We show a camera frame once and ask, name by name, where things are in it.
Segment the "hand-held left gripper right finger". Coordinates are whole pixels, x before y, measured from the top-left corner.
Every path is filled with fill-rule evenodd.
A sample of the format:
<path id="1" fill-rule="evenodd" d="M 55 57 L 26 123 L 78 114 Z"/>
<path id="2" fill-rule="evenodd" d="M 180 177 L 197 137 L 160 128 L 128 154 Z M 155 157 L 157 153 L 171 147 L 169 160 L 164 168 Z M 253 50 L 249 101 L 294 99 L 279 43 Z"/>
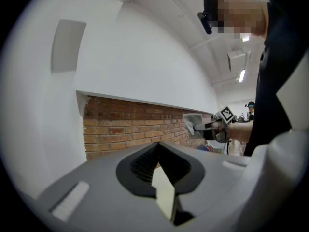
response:
<path id="1" fill-rule="evenodd" d="M 170 220 L 164 232 L 241 232 L 245 199 L 235 198 L 249 160 L 171 143 L 159 143 L 157 155 L 174 187 Z"/>

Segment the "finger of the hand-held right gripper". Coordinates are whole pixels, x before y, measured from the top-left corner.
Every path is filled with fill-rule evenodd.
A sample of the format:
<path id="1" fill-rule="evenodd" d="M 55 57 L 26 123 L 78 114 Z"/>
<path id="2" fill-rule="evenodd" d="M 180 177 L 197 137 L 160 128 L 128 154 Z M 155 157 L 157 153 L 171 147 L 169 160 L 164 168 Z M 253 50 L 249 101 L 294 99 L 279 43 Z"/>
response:
<path id="1" fill-rule="evenodd" d="M 213 126 L 212 126 L 212 122 L 210 123 L 202 123 L 202 124 L 197 124 L 194 125 L 194 130 L 196 131 L 206 131 L 206 130 L 212 130 Z"/>

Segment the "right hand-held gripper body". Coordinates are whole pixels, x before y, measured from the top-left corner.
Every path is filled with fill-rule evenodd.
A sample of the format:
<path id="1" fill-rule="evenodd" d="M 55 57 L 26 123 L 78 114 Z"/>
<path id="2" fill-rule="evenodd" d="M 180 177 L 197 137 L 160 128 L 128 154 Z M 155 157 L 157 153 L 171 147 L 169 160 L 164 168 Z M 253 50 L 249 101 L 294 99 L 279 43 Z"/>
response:
<path id="1" fill-rule="evenodd" d="M 219 143 L 227 143 L 227 128 L 235 118 L 232 110 L 225 106 L 219 112 L 211 116 L 211 121 L 205 124 L 203 136 L 206 140 L 213 140 Z"/>

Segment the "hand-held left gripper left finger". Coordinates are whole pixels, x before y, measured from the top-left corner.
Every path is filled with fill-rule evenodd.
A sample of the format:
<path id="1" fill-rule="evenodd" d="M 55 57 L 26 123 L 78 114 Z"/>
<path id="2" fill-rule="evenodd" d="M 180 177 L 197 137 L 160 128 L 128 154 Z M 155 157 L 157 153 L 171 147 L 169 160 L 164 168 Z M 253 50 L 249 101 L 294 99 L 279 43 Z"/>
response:
<path id="1" fill-rule="evenodd" d="M 144 144 L 89 160 L 51 184 L 38 202 L 81 232 L 169 232 L 174 225 L 152 186 L 156 147 Z"/>

